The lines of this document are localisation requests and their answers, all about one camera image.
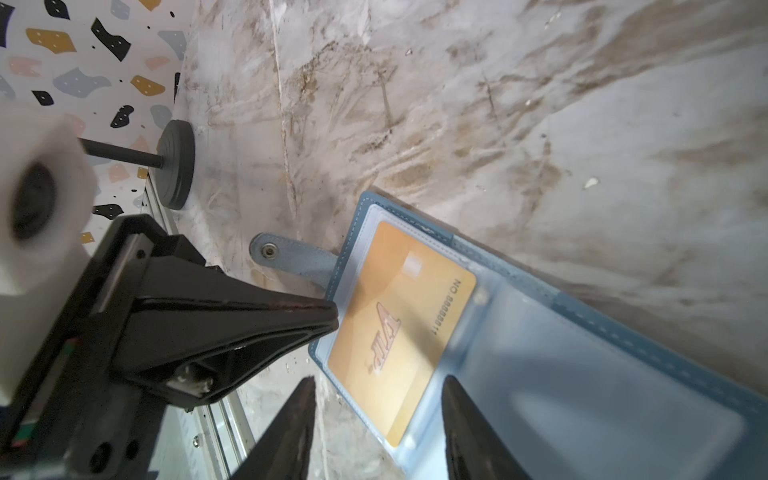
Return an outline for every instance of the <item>blue leather edge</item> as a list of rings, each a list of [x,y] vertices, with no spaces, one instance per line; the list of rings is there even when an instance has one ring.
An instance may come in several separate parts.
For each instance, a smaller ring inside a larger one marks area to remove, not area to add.
[[[341,272],[346,267],[349,252],[354,246],[362,220],[371,205],[379,205],[391,214],[427,233],[430,237],[468,258],[504,276],[509,283],[538,302],[579,325],[588,332],[623,350],[686,387],[720,403],[741,415],[746,424],[742,439],[731,450],[720,466],[711,472],[709,480],[732,478],[768,478],[768,399],[739,386],[729,379],[669,350],[659,343],[603,315],[574,297],[555,289],[536,276],[511,265],[461,237],[424,220],[413,212],[378,194],[366,191],[360,197],[346,242],[336,261],[333,275],[326,289],[326,299],[332,300],[339,285]],[[316,356],[317,341],[310,343],[312,360],[325,372]]]

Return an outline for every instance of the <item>gold vip card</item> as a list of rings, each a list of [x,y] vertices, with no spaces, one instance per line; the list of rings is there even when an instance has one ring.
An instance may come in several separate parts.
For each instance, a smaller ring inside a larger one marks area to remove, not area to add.
[[[389,223],[376,229],[328,368],[397,446],[476,284]]]

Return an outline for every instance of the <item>marble surface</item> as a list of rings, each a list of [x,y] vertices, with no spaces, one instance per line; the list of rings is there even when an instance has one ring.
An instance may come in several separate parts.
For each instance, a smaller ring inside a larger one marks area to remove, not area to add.
[[[319,295],[250,239],[337,252],[377,188],[765,394],[767,41],[762,0],[200,0],[176,221],[230,275]],[[310,374],[301,350],[240,390],[256,437]],[[319,391],[310,478],[396,476]]]

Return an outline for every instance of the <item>black pole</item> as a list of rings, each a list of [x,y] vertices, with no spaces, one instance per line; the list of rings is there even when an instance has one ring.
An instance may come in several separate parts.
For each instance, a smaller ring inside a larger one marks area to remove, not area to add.
[[[103,144],[100,141],[80,139],[85,153],[95,157],[109,158],[128,162],[129,164],[144,165],[145,167],[162,168],[163,158],[160,155],[118,147],[117,145]]]

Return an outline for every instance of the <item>blue card holder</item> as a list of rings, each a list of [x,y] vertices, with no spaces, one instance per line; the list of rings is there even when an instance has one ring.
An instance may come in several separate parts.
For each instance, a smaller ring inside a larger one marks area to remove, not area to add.
[[[440,391],[454,375],[532,478],[768,478],[768,402],[373,192],[361,197],[326,298],[346,306],[379,223],[473,272],[477,285],[403,440],[409,478],[448,478]]]

